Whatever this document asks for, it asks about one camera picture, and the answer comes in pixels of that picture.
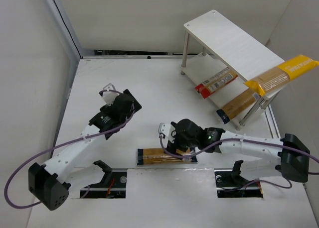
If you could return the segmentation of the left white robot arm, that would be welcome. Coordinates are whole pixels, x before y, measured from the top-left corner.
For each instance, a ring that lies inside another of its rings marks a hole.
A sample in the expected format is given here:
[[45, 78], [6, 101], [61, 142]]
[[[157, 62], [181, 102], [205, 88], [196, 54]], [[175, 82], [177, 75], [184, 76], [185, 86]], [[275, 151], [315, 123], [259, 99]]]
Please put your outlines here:
[[104, 92], [108, 95], [106, 105], [89, 120], [76, 142], [67, 142], [61, 152], [28, 170], [29, 191], [50, 211], [59, 208], [70, 191], [105, 186], [111, 180], [113, 170], [102, 160], [81, 170], [75, 171], [75, 167], [98, 147], [100, 138], [108, 140], [119, 132], [142, 106], [128, 89]]

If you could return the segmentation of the blue spaghetti bag front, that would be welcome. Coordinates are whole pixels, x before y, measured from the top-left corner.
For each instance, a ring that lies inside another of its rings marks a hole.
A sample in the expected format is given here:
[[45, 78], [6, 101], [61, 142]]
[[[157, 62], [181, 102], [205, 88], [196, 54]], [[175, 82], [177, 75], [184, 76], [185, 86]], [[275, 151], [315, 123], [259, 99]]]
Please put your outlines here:
[[197, 157], [180, 160], [164, 153], [162, 148], [137, 149], [137, 166], [197, 163]]

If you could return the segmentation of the dark blue spaghetti bag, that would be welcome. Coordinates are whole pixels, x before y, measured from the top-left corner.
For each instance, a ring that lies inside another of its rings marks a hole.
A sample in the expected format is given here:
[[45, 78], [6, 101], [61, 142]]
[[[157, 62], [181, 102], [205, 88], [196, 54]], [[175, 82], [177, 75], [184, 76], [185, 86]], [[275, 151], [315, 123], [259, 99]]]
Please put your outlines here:
[[229, 123], [233, 118], [239, 115], [243, 110], [259, 99], [259, 95], [251, 89], [247, 89], [233, 100], [216, 111], [224, 124]]

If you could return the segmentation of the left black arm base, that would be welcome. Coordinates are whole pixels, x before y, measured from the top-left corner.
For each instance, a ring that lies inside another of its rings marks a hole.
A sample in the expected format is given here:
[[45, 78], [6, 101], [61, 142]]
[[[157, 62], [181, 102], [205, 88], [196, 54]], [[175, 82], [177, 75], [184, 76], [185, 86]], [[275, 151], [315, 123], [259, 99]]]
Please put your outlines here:
[[80, 190], [81, 199], [124, 199], [126, 197], [127, 169], [112, 169], [101, 160], [93, 163], [102, 168], [104, 176], [99, 183]]

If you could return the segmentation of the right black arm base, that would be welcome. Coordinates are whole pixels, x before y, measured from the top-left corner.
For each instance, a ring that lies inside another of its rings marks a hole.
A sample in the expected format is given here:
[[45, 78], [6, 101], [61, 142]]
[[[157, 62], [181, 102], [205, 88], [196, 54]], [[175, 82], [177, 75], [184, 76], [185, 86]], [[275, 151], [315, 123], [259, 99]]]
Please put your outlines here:
[[250, 183], [232, 168], [215, 169], [214, 174], [218, 198], [263, 198], [259, 182]]

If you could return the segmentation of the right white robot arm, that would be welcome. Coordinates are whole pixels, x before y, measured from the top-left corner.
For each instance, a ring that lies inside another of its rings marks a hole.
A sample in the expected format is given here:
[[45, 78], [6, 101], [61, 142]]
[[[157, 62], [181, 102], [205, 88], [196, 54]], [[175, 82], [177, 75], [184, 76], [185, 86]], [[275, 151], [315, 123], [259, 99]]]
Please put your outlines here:
[[234, 179], [247, 181], [257, 178], [281, 176], [287, 180], [305, 183], [308, 181], [310, 151], [293, 134], [283, 138], [258, 138], [240, 135], [222, 128], [201, 128], [189, 119], [162, 123], [158, 130], [160, 139], [167, 138], [165, 152], [184, 160], [186, 155], [177, 153], [189, 148], [201, 152], [241, 154], [254, 157], [253, 161], [236, 161], [232, 168]]

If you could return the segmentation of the red spaghetti bag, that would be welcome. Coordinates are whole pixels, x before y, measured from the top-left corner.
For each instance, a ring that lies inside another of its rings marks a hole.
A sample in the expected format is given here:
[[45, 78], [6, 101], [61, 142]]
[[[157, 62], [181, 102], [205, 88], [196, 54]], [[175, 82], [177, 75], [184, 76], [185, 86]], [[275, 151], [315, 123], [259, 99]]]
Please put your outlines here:
[[237, 77], [238, 76], [235, 72], [226, 67], [225, 69], [215, 74], [213, 77], [197, 85], [195, 87], [195, 90], [199, 94], [201, 94], [204, 99], [206, 99], [207, 97], [211, 96], [215, 92], [219, 91], [221, 88], [234, 81]]

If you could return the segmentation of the yellow spaghetti bag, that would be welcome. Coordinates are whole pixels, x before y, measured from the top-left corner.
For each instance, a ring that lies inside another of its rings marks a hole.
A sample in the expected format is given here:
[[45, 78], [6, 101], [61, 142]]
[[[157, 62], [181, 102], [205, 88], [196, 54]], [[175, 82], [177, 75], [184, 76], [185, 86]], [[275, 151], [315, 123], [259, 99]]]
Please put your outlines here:
[[298, 55], [258, 75], [244, 84], [260, 96], [265, 96], [319, 65], [305, 55]]

